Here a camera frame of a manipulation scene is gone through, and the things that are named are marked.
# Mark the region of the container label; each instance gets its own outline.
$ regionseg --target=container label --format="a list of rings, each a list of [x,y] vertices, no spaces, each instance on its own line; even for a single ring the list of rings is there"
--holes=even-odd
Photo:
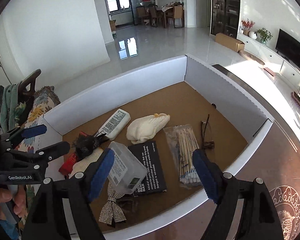
[[[113,180],[115,186],[119,184],[123,176],[126,174],[128,168],[124,165],[120,157],[114,153],[114,163],[109,173],[110,178]]]
[[[110,134],[126,115],[126,113],[118,110],[115,113],[115,115],[111,118],[111,120],[107,122],[104,127],[101,128],[101,130],[104,131],[106,134]]]

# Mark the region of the white tv cabinet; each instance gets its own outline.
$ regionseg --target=white tv cabinet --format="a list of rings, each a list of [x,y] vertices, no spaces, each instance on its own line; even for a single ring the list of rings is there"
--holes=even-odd
[[[244,50],[266,63],[266,67],[279,73],[280,78],[295,92],[300,88],[300,71],[264,44],[238,33],[237,39],[244,42]]]

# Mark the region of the drawer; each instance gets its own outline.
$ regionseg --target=drawer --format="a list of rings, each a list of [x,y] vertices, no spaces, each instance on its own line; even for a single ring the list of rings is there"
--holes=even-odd
[[[248,36],[245,36],[241,33],[238,33],[237,39],[244,42],[244,50],[252,53],[253,55],[257,56],[259,53],[259,49],[261,44],[257,41],[254,41],[253,39],[249,38]]]
[[[258,58],[263,60],[267,67],[269,67],[274,72],[280,72],[281,66],[283,64],[283,58],[278,54],[270,50],[265,46],[260,46]]]
[[[300,87],[300,73],[288,62],[283,61],[280,74],[284,76],[295,88]]]

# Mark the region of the white bottle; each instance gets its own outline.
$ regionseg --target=white bottle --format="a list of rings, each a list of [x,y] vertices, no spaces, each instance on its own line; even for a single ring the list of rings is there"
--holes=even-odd
[[[108,179],[116,192],[132,194],[147,175],[148,169],[125,145],[112,142],[109,148],[114,151],[114,164]]]
[[[131,120],[130,114],[122,109],[115,113],[101,126],[99,132],[105,132],[106,137],[113,141]]]

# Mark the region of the metal screw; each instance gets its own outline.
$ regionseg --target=metal screw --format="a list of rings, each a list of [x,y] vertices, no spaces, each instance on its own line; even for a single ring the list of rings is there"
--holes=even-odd
[[[83,177],[83,172],[77,172],[75,175],[74,175],[77,179],[81,179]]]
[[[223,176],[224,176],[226,179],[231,179],[231,178],[232,178],[232,174],[229,173],[229,172],[225,172],[225,173],[223,174]]]
[[[44,180],[43,180],[43,183],[44,184],[49,184],[51,182],[51,179],[50,178],[45,178]]]
[[[256,178],[256,182],[257,182],[258,184],[262,184],[262,183],[263,183],[263,179],[261,179],[261,178]]]

